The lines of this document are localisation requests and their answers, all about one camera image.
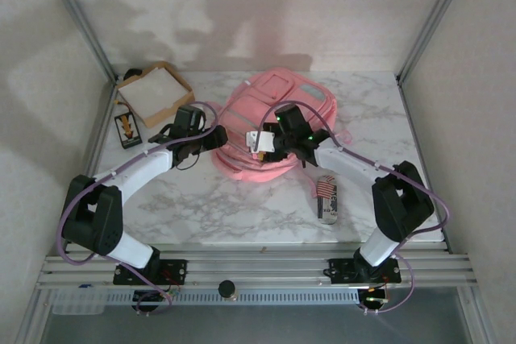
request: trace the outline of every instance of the black cable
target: black cable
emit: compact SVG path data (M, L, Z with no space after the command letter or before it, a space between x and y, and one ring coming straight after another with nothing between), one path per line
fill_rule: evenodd
M180 164L179 164L179 165L176 167L176 170L178 170L178 171L186 171L187 169L191 169L191 168L192 168L195 164L197 164L197 162L199 161L199 156L200 156L200 155L201 155L201 154L198 154L198 155L197 155L197 159L192 163L192 165L189 165L189 166L188 166L188 167L186 167L186 168L179 168L179 165L180 165Z

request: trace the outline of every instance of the open cardboard box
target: open cardboard box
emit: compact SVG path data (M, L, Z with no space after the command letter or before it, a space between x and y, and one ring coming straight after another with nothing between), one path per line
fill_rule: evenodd
M170 107L164 108L164 109L160 110L159 112L153 114L152 116L149 116L149 117L138 116L142 119L142 121L144 122L144 124L147 128L152 128L153 126L156 126L160 122L163 122L165 119L169 118L170 116L173 116L177 112L177 109L179 108L179 106L184 105L184 104L189 104L189 103L195 101L194 92L193 92L192 88L190 87L190 85L188 84L188 82L186 82L185 78L181 77L179 75L179 73L173 68L173 66L170 63L165 62L163 60L161 60L160 62L156 62L153 66L151 66L149 68L146 68L141 73L141 75L132 76L132 77L127 78L124 82L122 82L120 85L117 86L117 89L121 89L124 86L127 86L130 83L132 83L136 80L139 80L142 77L145 77L147 74L149 74L155 68L164 68L167 72L169 72L171 77L174 77L176 79L176 81L179 82L188 91L188 93L185 96L178 99L177 101L175 101Z

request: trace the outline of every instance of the marble surface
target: marble surface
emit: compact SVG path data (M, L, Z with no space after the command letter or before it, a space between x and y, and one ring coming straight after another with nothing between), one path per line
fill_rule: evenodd
M200 101L223 104L250 72L191 72L182 74ZM335 94L339 114L335 129L347 129L351 148L387 165L409 160L421 164L410 133L392 73L310 72ZM124 111L116 106L114 115ZM139 128L144 142L164 125ZM114 126L110 128L98 171L126 161L144 145L123 150ZM188 166L193 158L184 161ZM313 177L325 170L309 166ZM363 242L376 224L371 193L361 191L345 176L337 176L339 218L322 225L316 217L316 200L297 169L268 183L246 183L224 177L201 155L188 171L171 170L158 176L133 195L124 206L125 230L147 243L300 243ZM423 226L435 225L431 217ZM416 241L442 241L440 231L417 236Z

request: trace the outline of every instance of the black knob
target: black knob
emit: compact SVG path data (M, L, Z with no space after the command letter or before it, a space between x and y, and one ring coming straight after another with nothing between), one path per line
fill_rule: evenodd
M232 298L235 295L236 288L230 280L225 280L218 286L218 294L222 298Z

